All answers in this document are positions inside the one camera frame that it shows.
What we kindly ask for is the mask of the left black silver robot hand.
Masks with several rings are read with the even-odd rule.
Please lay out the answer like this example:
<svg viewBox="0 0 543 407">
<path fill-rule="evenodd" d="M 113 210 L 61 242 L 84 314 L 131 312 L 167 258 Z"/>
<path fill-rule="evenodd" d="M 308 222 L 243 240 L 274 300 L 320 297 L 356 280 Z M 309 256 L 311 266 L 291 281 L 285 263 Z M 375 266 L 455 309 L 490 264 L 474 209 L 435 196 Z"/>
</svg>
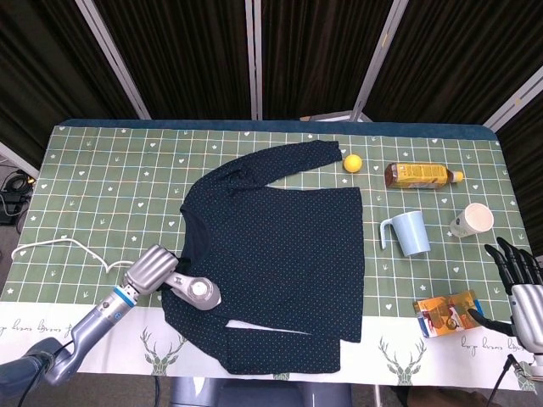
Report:
<svg viewBox="0 0 543 407">
<path fill-rule="evenodd" d="M 149 295 L 163 284 L 169 285 L 179 293 L 186 294 L 188 280 L 176 273 L 179 264 L 180 259 L 172 252 L 155 244 L 128 268 L 121 286 L 130 295 Z"/>
</svg>

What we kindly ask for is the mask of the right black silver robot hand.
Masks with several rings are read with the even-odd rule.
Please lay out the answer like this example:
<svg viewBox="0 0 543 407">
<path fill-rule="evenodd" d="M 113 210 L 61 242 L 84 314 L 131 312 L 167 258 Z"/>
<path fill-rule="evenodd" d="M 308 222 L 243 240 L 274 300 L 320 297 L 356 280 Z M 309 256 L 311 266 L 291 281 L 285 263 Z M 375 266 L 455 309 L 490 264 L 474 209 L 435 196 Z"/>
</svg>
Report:
<svg viewBox="0 0 543 407">
<path fill-rule="evenodd" d="M 536 258 L 502 237 L 498 246 L 489 244 L 485 251 L 495 261 L 511 308 L 511 321 L 500 322 L 484 317 L 478 310 L 468 313 L 481 326 L 515 337 L 532 354 L 542 354 L 542 268 Z"/>
</svg>

